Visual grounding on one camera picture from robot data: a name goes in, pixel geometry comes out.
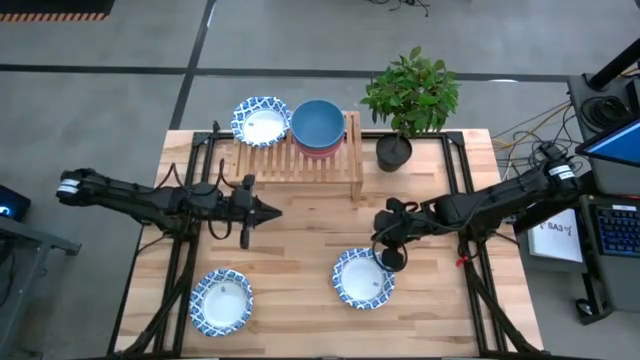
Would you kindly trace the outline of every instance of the butcher block tabletop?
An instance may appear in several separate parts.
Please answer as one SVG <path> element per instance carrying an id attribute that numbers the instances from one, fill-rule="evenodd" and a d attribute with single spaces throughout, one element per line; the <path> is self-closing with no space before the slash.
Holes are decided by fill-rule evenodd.
<path id="1" fill-rule="evenodd" d="M 489 132 L 458 131 L 464 134 L 475 189 L 499 182 Z M 184 177 L 192 135 L 193 131 L 167 133 L 156 183 L 171 163 L 176 163 Z M 232 140 L 216 142 L 209 182 L 215 182 L 219 161 L 232 158 L 232 144 Z M 255 194 L 281 209 L 283 216 L 253 230 L 248 250 L 239 247 L 240 226 L 234 225 L 226 240 L 215 240 L 203 227 L 193 284 L 217 268 L 237 270 L 253 287 L 254 309 L 244 328 L 221 338 L 204 336 L 188 317 L 182 356 L 477 356 L 464 271 L 456 267 L 456 234 L 425 236 L 408 244 L 408 265 L 396 274 L 395 291 L 379 309 L 351 308 L 340 301 L 332 287 L 331 271 L 340 254 L 371 246 L 373 218 L 384 209 L 387 198 L 421 202 L 450 193 L 439 140 L 414 139 L 412 144 L 413 155 L 407 164 L 394 173 L 384 173 L 376 164 L 375 140 L 363 140 L 364 186 L 356 203 L 345 185 L 256 185 Z M 464 189 L 455 149 L 453 157 L 458 187 Z M 199 179 L 201 165 L 196 169 L 194 178 Z M 177 183 L 170 179 L 167 185 Z M 228 188 L 223 191 L 229 194 Z M 223 233 L 224 224 L 214 227 Z M 510 227 L 499 231 L 513 236 Z M 148 226 L 140 246 L 160 236 L 158 229 Z M 160 306 L 171 241 L 162 240 L 138 256 L 116 351 L 133 343 Z M 493 238 L 487 249 L 500 305 L 525 338 L 542 348 L 517 247 Z M 176 309 L 169 318 L 169 343 Z M 482 310 L 490 348 L 495 349 L 489 313 L 484 305 Z"/>

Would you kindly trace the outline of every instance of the blue and white plate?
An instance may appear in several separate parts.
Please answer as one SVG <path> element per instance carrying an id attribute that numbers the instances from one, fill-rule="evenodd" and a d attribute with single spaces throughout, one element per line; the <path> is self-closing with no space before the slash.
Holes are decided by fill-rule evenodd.
<path id="1" fill-rule="evenodd" d="M 396 286 L 395 275 L 383 270 L 370 248 L 349 249 L 333 266 L 333 287 L 340 299 L 356 309 L 377 309 L 384 305 Z"/>
<path id="2" fill-rule="evenodd" d="M 254 96 L 233 111 L 231 130 L 236 139 L 250 146 L 267 147 L 282 140 L 291 127 L 291 112 L 273 96 Z"/>
<path id="3" fill-rule="evenodd" d="M 253 291 L 249 280 L 231 269 L 210 272 L 191 292 L 191 321 L 207 336 L 226 336 L 240 330 L 252 310 Z"/>

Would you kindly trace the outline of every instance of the wooden dish rack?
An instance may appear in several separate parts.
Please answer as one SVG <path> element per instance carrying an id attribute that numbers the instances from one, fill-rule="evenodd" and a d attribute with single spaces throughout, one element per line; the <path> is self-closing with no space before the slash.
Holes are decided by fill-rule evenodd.
<path id="1" fill-rule="evenodd" d="M 246 174 L 254 174 L 260 184 L 348 184 L 351 200 L 357 202 L 363 182 L 360 113 L 343 114 L 347 125 L 344 143 L 327 159 L 304 156 L 293 143 L 291 131 L 285 139 L 266 148 L 254 148 L 234 139 L 228 181 L 239 184 Z"/>

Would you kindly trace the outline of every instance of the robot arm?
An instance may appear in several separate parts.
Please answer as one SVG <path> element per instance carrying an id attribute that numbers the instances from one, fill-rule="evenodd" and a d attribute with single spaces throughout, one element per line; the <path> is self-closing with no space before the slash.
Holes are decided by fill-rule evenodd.
<path id="1" fill-rule="evenodd" d="M 192 219 L 226 222 L 228 232 L 231 222 L 241 223 L 240 246 L 243 249 L 249 247 L 250 228 L 282 215 L 280 210 L 252 196 L 253 175 L 245 176 L 242 184 L 228 197 L 214 184 L 201 182 L 186 187 L 150 188 L 111 179 L 93 169 L 64 171 L 60 180 L 56 196 L 61 203 L 100 205 L 128 214 L 138 222 L 153 223 L 163 233 L 174 237 L 187 232 Z"/>
<path id="2" fill-rule="evenodd" d="M 400 271 L 406 256 L 404 244 L 425 235 L 462 231 L 469 239 L 491 236 L 502 219 L 543 201 L 577 197 L 579 183 L 570 162 L 553 145 L 541 146 L 546 159 L 521 176 L 473 193 L 444 195 L 417 203 L 387 200 L 387 210 L 375 216 L 372 240 L 386 247 L 382 265 Z"/>

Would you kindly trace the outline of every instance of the gray floor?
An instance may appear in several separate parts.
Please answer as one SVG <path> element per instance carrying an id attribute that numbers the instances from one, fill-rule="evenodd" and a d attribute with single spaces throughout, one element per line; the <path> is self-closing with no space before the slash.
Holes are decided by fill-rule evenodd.
<path id="1" fill-rule="evenodd" d="M 184 67 L 205 3 L 118 0 L 103 23 L 0 23 L 0 63 Z M 398 52 L 422 45 L 458 72 L 578 74 L 596 70 L 640 33 L 633 0 L 428 3 L 430 17 L 424 18 L 420 8 L 408 6 L 388 12 L 393 2 L 219 0 L 199 66 L 381 70 Z M 105 209 L 59 205 L 58 176 L 90 166 L 151 183 L 181 82 L 177 75 L 0 73 L 0 183 L 32 198 L 29 224 L 83 243 L 79 257 L 51 259 L 21 346 L 40 349 L 49 359 L 106 351 L 140 227 Z M 360 110 L 365 127 L 374 127 L 358 104 L 366 83 L 196 77 L 181 128 L 209 128 L 213 119 L 226 126 L 238 102 L 261 94 L 282 97 L 292 107 L 329 99 Z M 463 82 L 460 108 L 448 127 L 497 134 L 566 100 L 559 83 Z M 540 136 L 555 136 L 559 119 L 542 127 Z M 575 123 L 568 127 L 579 138 Z M 510 141 L 512 133 L 501 138 Z M 528 155 L 527 148 L 517 154 Z M 583 296 L 579 278 L 532 268 L 527 279 L 547 350 L 637 358 L 639 314 L 617 313 L 583 327 L 572 305 Z"/>

